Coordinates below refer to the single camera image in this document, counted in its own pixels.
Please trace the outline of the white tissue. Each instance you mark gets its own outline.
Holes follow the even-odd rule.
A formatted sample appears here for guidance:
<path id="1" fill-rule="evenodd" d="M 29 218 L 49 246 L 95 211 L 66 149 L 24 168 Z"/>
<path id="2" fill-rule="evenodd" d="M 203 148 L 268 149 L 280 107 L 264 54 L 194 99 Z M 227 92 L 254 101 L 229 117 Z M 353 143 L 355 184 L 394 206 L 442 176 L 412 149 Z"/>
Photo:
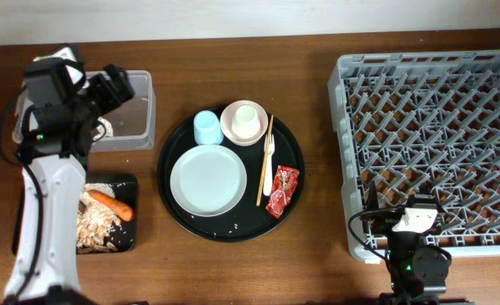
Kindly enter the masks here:
<path id="1" fill-rule="evenodd" d="M 114 135 L 114 129 L 111 123 L 102 117 L 97 119 L 96 131 L 97 134 L 93 137 L 94 141 L 99 141 L 104 137 L 112 137 Z"/>

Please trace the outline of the red snack wrapper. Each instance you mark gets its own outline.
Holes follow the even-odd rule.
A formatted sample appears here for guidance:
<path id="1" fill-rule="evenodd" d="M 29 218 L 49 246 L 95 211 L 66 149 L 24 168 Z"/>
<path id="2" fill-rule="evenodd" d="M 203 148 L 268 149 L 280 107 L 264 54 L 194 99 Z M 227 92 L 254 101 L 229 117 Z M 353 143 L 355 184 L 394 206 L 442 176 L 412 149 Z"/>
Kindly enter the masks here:
<path id="1" fill-rule="evenodd" d="M 300 171 L 292 167 L 279 165 L 273 180 L 272 192 L 266 210 L 279 219 L 292 200 L 297 189 Z"/>

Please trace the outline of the white plastic fork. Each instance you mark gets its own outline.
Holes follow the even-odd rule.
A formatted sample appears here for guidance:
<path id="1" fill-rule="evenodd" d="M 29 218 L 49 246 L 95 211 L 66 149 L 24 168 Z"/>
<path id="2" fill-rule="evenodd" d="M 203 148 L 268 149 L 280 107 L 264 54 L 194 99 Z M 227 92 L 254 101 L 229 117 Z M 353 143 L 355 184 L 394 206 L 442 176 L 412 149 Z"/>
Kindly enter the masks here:
<path id="1" fill-rule="evenodd" d="M 263 194 L 267 197 L 270 196 L 273 186 L 273 169 L 272 169 L 272 157 L 275 153 L 275 137 L 270 136 L 269 150 L 267 155 L 267 164 L 264 177 Z"/>

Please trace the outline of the wooden chopstick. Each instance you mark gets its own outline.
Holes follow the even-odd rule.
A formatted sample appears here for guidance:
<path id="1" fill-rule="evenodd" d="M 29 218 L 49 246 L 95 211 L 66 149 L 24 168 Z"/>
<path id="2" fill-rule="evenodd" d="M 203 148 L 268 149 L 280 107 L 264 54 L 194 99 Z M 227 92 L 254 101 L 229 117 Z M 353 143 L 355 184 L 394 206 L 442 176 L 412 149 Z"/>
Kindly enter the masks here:
<path id="1" fill-rule="evenodd" d="M 264 157 L 263 157 L 262 169 L 261 169 L 261 174 L 260 174 L 260 181 L 259 181 L 259 186 L 258 186 L 256 207 L 260 206 L 261 198 L 263 195 L 264 180 L 265 180 L 265 176 L 266 176 L 266 165 L 267 165 L 267 159 L 268 159 L 268 155 L 269 155 L 270 137 L 271 137 L 271 133 L 272 133 L 272 129 L 273 129 L 274 118 L 275 118 L 275 116 L 273 114 L 271 114 L 270 118 L 269 118 L 269 127 L 267 129 L 267 133 L 266 133 L 266 136 L 264 138 Z"/>

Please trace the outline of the rice and nutshell pile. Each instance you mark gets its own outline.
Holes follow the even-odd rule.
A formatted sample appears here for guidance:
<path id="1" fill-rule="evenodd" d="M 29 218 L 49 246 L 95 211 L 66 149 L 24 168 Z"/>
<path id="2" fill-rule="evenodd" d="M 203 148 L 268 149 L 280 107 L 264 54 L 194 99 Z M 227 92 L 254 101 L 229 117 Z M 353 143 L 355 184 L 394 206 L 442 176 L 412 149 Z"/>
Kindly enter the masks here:
<path id="1" fill-rule="evenodd" d="M 90 190 L 114 197 L 114 190 L 108 184 L 91 183 L 83 186 L 77 212 L 77 253 L 117 252 L 120 242 L 114 240 L 114 231 L 121 228 L 121 219 L 110 208 L 93 199 L 88 194 Z"/>

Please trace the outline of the orange carrot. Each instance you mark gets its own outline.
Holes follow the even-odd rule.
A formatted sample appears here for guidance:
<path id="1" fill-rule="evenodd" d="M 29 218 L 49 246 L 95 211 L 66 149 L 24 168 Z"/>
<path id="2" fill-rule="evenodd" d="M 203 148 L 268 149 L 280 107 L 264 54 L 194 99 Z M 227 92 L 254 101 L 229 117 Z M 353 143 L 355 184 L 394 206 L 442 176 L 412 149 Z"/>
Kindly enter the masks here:
<path id="1" fill-rule="evenodd" d="M 100 191 L 90 190 L 87 192 L 91 198 L 111 209 L 119 218 L 130 222 L 135 217 L 135 212 L 128 204 L 108 196 Z"/>

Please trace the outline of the light blue cup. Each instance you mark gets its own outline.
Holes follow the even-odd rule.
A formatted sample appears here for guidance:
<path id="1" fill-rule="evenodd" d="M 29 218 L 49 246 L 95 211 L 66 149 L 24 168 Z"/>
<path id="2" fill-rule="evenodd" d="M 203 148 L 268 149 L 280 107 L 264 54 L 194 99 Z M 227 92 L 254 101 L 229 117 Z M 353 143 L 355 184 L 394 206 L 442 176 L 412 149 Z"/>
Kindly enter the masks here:
<path id="1" fill-rule="evenodd" d="M 193 119 L 194 139 L 198 145 L 219 145 L 224 140 L 219 119 L 215 113 L 203 110 Z"/>

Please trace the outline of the white cup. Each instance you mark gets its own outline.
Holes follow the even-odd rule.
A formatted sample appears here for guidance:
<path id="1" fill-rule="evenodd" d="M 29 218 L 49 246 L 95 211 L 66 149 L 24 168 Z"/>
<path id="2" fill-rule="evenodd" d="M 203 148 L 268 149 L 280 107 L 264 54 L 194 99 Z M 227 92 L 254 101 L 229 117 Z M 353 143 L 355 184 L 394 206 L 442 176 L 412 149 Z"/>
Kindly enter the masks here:
<path id="1" fill-rule="evenodd" d="M 260 130 L 260 122 L 257 110 L 250 105 L 238 107 L 234 113 L 231 129 L 233 133 L 242 139 L 254 137 Z"/>

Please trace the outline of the grey round plate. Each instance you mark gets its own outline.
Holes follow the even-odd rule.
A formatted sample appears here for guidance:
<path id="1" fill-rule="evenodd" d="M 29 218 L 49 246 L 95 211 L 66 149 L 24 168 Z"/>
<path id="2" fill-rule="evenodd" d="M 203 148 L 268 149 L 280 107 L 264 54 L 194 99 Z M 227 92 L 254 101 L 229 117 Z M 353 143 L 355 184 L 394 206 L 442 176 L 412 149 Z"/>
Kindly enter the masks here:
<path id="1" fill-rule="evenodd" d="M 184 152 L 170 175 L 176 203 L 190 214 L 215 217 L 232 210 L 247 187 L 240 157 L 227 147 L 202 145 Z"/>

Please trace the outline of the pink bowl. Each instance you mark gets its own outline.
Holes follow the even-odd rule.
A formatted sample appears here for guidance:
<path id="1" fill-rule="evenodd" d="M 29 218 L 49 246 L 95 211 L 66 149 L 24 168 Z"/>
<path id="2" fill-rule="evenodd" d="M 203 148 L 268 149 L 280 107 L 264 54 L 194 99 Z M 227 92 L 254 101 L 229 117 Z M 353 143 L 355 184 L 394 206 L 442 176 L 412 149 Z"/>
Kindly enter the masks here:
<path id="1" fill-rule="evenodd" d="M 257 112 L 260 122 L 260 130 L 259 132 L 252 138 L 242 139 L 236 136 L 232 129 L 231 123 L 236 109 L 242 105 L 250 105 L 253 106 Z M 229 104 L 220 115 L 220 127 L 223 134 L 234 144 L 242 147 L 247 147 L 255 144 L 267 131 L 269 127 L 269 116 L 266 111 L 257 103 L 249 100 L 240 100 Z"/>

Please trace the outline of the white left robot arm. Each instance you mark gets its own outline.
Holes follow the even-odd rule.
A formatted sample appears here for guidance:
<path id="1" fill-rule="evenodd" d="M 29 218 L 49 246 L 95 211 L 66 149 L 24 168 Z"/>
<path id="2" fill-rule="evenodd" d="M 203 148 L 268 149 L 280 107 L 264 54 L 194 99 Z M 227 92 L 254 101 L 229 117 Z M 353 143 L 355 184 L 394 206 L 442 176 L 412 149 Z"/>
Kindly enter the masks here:
<path id="1" fill-rule="evenodd" d="M 131 100 L 125 69 L 109 64 L 88 77 L 76 46 L 64 43 L 24 69 L 14 102 L 15 165 L 24 205 L 6 304 L 88 304 L 76 268 L 76 222 L 93 130 Z"/>

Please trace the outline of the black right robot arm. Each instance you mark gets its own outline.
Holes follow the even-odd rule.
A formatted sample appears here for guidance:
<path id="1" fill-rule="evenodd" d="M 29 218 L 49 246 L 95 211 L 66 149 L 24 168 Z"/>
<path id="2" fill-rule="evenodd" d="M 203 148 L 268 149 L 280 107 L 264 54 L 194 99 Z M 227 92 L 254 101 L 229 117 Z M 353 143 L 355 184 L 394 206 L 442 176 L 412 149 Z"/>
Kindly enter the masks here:
<path id="1" fill-rule="evenodd" d="M 425 237 L 439 227 L 443 208 L 428 190 L 408 197 L 406 203 L 380 208 L 376 185 L 369 186 L 364 220 L 372 230 L 386 237 L 385 262 L 392 291 L 382 293 L 379 304 L 439 304 L 446 293 L 446 278 L 452 255 L 426 245 Z"/>

